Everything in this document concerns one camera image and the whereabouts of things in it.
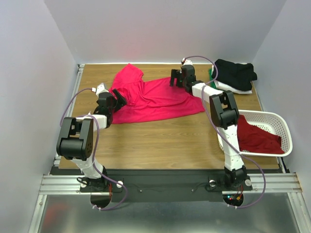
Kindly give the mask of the pink t shirt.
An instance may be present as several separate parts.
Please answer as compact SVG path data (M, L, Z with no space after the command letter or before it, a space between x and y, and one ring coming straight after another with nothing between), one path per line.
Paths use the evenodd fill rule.
M158 121L205 111L200 98L170 86L170 77L145 82L142 70L132 64L116 74L109 91L113 89L127 102L113 114L113 124Z

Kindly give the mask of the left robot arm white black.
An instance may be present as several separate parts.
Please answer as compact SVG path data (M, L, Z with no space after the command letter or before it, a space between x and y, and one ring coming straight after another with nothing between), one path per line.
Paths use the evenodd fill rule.
M105 177L107 172L95 159L95 152L101 129L107 129L113 122L113 115L127 102L117 89L109 92L98 88L97 107L92 114L80 117L63 117L56 144L56 152L72 161L84 174L77 181L82 189L102 192L112 188L112 182Z

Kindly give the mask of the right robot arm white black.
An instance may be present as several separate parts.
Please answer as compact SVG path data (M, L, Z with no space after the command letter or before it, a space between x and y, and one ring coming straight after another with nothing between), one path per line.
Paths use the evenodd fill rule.
M221 138L225 155L224 185L227 188L239 187L247 179L247 171L239 149L237 129L239 110L231 91L212 88L195 76L193 65L182 65L172 69L170 86L184 88L190 95L200 98L207 111L209 120L217 135Z

